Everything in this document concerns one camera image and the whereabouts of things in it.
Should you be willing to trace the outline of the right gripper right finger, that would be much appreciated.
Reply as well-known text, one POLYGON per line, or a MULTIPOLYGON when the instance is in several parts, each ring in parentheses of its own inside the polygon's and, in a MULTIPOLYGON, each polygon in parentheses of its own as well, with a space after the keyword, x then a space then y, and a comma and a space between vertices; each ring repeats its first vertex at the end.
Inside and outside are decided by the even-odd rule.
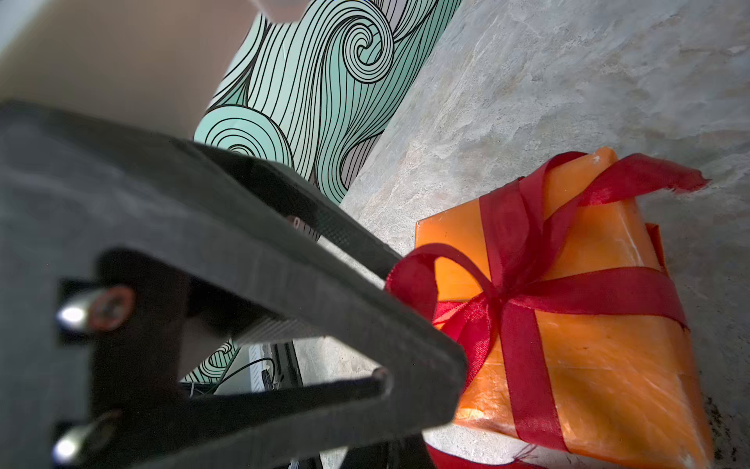
POLYGON ((435 469, 422 435, 413 435, 389 444, 389 469, 435 469))

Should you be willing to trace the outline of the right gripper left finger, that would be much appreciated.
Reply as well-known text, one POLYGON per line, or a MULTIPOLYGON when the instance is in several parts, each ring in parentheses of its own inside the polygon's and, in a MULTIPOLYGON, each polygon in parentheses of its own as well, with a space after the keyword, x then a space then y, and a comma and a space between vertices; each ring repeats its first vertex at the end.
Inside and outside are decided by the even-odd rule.
POLYGON ((348 449, 340 469, 387 469, 389 457, 389 442, 348 449))

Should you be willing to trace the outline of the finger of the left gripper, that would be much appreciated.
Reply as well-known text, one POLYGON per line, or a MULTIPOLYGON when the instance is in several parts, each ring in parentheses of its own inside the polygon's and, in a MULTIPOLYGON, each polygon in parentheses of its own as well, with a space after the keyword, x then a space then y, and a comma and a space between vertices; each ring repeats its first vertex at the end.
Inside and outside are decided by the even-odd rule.
POLYGON ((289 225, 297 217, 380 279, 402 258, 292 168, 193 145, 193 275, 203 281, 351 281, 289 225))
POLYGON ((21 102, 1 107, 1 464, 273 468, 447 424, 460 347, 377 277, 400 257, 290 168, 21 102), (191 398, 229 338, 329 336, 350 381, 191 398))

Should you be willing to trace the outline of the red ribbon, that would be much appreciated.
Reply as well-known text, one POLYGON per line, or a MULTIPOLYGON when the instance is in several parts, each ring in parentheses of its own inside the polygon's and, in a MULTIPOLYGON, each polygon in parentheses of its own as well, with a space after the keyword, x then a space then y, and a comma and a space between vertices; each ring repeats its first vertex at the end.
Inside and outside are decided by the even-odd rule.
POLYGON ((644 154, 617 160, 552 214, 543 212, 548 174, 578 160, 558 154, 531 175, 480 199, 489 270, 443 243, 414 249, 396 264, 386 291, 441 330, 464 351, 474 380, 493 343, 503 347, 511 409, 520 438, 565 449, 535 315, 656 316, 683 324, 674 283, 662 269, 614 268, 547 279, 576 212, 661 190, 693 193, 707 180, 693 168, 644 154))
POLYGON ((470 461, 456 455, 444 453, 430 445, 426 446, 429 456, 437 469, 544 469, 541 466, 514 459, 504 464, 485 464, 470 461))

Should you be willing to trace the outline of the orange gift box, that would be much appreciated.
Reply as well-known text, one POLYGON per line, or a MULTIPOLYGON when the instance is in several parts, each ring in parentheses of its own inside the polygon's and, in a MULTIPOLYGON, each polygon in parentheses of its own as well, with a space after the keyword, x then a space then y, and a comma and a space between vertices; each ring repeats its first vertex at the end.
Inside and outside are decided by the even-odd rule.
MULTIPOLYGON (((622 159, 609 148, 578 154, 578 160, 548 174, 545 215, 622 159)), ((447 244, 487 273, 482 197, 419 221, 414 249, 447 244)), ((645 222, 637 198, 578 209, 547 279, 626 267, 662 269, 668 275, 658 226, 645 222)), ((711 466, 713 449, 687 320, 676 324, 656 316, 541 311, 535 318, 566 443, 562 451, 627 467, 711 466)), ((477 377, 467 378, 454 420, 523 441, 514 423, 500 342, 492 344, 477 377)))

